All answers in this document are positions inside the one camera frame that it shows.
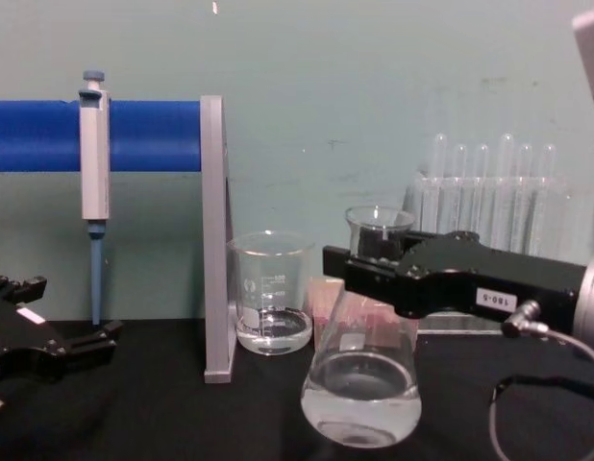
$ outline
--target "blue cylinder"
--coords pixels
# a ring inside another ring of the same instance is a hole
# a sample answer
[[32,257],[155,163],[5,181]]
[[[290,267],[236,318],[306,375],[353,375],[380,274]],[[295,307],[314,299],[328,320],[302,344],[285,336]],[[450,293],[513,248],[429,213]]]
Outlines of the blue cylinder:
[[[198,101],[111,101],[111,170],[201,171]],[[79,102],[0,101],[0,172],[78,172]]]

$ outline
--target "table surface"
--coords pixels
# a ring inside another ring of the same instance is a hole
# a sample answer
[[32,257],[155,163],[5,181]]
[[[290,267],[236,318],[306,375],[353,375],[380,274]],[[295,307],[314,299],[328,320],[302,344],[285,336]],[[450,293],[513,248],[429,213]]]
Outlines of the table surface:
[[[65,334],[81,325],[58,324]],[[496,460],[487,435],[492,387],[513,374],[573,376],[594,367],[530,338],[422,336],[419,426],[390,449],[340,447],[303,416],[312,348],[277,357],[238,348],[231,384],[205,384],[202,321],[127,322],[110,366],[47,385],[0,382],[2,460]],[[513,460],[578,459],[594,446],[594,402],[517,387],[500,401]]]

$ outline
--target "black table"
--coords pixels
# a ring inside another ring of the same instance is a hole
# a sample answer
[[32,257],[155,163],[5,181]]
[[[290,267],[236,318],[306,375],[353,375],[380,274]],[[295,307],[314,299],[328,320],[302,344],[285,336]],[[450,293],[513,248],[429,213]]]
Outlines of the black table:
[[[81,325],[58,324],[73,334]],[[492,387],[521,373],[594,383],[594,367],[552,342],[422,336],[423,415],[391,449],[346,449],[309,426],[300,390],[310,347],[279,357],[239,348],[231,384],[203,382],[202,321],[127,322],[108,367],[55,385],[0,383],[2,460],[497,459],[487,435]],[[501,441],[517,461],[577,459],[594,446],[594,402],[555,389],[510,389]]]

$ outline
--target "erlenmeyer flask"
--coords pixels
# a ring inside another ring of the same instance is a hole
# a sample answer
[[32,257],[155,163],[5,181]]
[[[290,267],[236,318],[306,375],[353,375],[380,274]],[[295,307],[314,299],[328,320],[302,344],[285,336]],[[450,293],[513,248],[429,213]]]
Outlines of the erlenmeyer flask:
[[[350,208],[351,252],[387,259],[402,254],[403,235],[413,222],[396,208]],[[309,423],[327,438],[357,448],[401,442],[421,417],[410,328],[394,324],[389,335],[384,316],[363,308],[367,298],[340,290],[302,390]]]

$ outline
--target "beaker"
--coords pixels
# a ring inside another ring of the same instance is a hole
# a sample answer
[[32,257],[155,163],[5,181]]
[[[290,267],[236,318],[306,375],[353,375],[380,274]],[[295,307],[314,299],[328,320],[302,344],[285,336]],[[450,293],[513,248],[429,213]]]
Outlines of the beaker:
[[312,335],[305,310],[313,244],[293,232],[265,230],[228,243],[235,263],[239,343],[276,355],[303,348]]
[[[402,254],[412,219],[396,208],[350,208],[351,252],[388,260]],[[413,322],[390,324],[366,307],[371,300],[340,290],[302,389],[309,423],[348,447],[397,444],[416,428],[421,398],[412,355]],[[393,334],[388,328],[392,325]]]

